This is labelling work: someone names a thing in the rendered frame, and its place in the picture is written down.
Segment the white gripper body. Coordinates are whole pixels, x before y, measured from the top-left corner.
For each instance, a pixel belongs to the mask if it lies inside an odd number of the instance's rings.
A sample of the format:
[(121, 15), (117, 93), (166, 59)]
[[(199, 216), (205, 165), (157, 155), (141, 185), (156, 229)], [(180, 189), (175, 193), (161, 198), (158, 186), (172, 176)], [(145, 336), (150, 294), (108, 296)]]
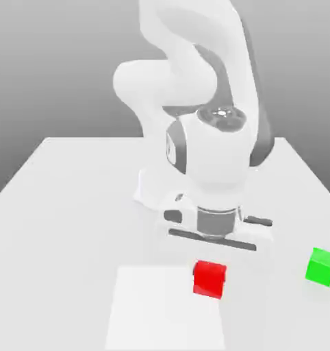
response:
[(271, 229), (247, 223), (225, 237), (204, 237), (180, 227), (157, 224), (153, 238), (165, 252), (197, 258), (250, 258), (268, 253), (273, 246)]

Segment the small red cube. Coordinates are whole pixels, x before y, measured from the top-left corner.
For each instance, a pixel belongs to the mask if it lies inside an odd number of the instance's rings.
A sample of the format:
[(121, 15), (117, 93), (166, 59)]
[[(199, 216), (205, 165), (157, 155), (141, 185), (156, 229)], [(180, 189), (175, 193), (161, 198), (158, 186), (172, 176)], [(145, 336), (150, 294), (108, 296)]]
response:
[(220, 300), (223, 296), (226, 273), (226, 265), (197, 261), (192, 270), (193, 292)]

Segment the small green cube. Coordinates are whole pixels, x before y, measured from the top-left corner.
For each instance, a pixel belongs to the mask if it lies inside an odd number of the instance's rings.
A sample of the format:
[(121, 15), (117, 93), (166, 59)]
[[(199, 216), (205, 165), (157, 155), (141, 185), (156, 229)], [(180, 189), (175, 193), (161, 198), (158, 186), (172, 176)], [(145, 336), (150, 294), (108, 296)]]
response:
[(314, 247), (310, 256), (305, 278), (320, 285), (330, 287), (330, 252)]

